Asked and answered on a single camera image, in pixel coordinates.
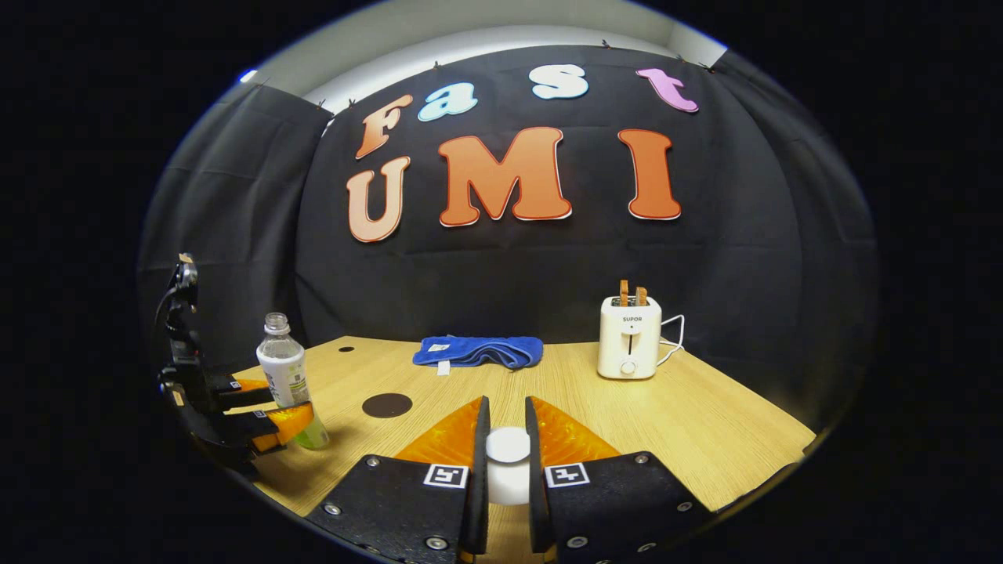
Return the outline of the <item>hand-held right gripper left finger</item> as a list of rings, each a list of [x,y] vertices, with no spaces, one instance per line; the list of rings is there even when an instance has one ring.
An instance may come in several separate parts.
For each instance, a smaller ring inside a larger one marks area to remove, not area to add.
[[[396,456],[366,454],[307,520],[395,564],[474,564],[486,553],[490,400],[477,397]]]

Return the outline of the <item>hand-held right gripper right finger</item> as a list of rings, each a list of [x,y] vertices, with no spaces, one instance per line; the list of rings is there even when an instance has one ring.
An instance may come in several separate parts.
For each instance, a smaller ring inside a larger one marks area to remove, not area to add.
[[[651,452],[623,454],[548,401],[524,400],[530,542],[544,564],[665,564],[714,513]]]

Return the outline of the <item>clear water bottle white label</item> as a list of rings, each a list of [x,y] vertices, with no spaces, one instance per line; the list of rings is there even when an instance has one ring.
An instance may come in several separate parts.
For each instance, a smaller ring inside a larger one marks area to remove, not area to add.
[[[291,336],[286,314],[269,312],[264,318],[264,338],[255,350],[273,400],[279,408],[311,401],[306,381],[305,349]]]

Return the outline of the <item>dark round coaster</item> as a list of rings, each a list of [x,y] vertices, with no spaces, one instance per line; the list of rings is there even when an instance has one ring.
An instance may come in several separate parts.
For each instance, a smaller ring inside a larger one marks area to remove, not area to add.
[[[413,407],[411,397],[388,392],[374,394],[362,403],[362,411],[372,418],[396,418],[408,413]]]

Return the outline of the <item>blue folded towel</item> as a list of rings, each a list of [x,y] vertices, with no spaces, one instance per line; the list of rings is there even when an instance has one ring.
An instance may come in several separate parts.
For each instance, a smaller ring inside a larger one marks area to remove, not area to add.
[[[451,367],[479,367],[494,363],[509,371],[534,367],[542,360],[544,343],[538,337],[462,337],[454,335],[426,337],[412,356],[419,367],[437,367],[447,362]]]

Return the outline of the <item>white toaster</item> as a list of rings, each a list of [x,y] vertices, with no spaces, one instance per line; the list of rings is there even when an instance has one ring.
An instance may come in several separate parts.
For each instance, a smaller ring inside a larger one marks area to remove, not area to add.
[[[652,298],[645,305],[634,298],[604,299],[599,308],[597,372],[615,381],[645,381],[656,374],[661,346],[662,308]]]

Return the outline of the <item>black backdrop cloth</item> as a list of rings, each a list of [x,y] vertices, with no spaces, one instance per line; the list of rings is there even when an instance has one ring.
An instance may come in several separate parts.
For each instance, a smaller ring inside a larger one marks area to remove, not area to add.
[[[554,45],[426,69],[339,114],[240,85],[162,172],[137,253],[147,324],[180,253],[212,367],[266,312],[309,345],[452,334],[594,342],[628,279],[684,347],[813,431],[878,324],[866,197],[830,136],[741,55]]]

